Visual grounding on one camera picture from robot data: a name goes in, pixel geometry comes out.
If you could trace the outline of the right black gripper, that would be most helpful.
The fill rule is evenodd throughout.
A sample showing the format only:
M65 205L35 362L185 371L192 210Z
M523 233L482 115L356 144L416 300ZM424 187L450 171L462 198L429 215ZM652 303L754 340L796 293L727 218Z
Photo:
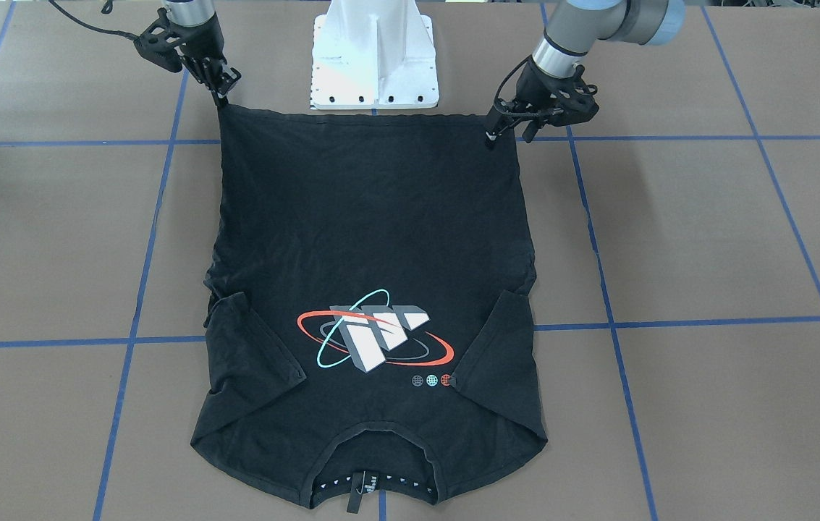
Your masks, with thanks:
M242 77L224 55L224 36L215 9L158 9L157 20L139 34L135 49L169 72L188 70L216 95L217 109L228 104L228 92Z

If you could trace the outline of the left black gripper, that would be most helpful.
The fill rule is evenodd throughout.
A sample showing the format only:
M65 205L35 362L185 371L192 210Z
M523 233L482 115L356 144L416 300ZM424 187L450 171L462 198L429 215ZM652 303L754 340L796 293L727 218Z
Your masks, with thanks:
M532 141L546 126L565 127L591 121L599 112L597 85L583 80L585 67L575 67L566 78L555 78L538 68L531 57L522 60L499 84L485 118L485 146L492 151L503 133L525 123L523 139Z

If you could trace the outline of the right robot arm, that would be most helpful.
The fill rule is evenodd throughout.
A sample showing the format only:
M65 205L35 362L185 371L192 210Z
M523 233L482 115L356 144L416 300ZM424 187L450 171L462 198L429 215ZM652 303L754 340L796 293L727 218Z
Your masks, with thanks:
M134 42L139 55L168 72L187 70L211 93L215 106L224 108L241 74L229 66L224 55L214 3L164 1L157 13L157 20Z

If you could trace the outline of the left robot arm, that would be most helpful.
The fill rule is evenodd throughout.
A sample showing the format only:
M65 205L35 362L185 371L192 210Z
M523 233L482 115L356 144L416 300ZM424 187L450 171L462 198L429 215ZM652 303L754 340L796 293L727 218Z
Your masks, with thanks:
M584 59L595 42L660 46L677 36L683 1L561 1L536 48L507 74L486 115L485 144L525 124L525 142L546 126L591 121L598 88L584 80Z

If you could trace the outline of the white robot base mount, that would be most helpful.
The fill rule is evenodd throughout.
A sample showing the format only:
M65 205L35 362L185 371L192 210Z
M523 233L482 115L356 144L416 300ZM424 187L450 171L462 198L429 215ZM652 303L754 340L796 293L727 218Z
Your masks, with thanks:
M313 110L439 105L433 20L414 1L333 1L313 21Z

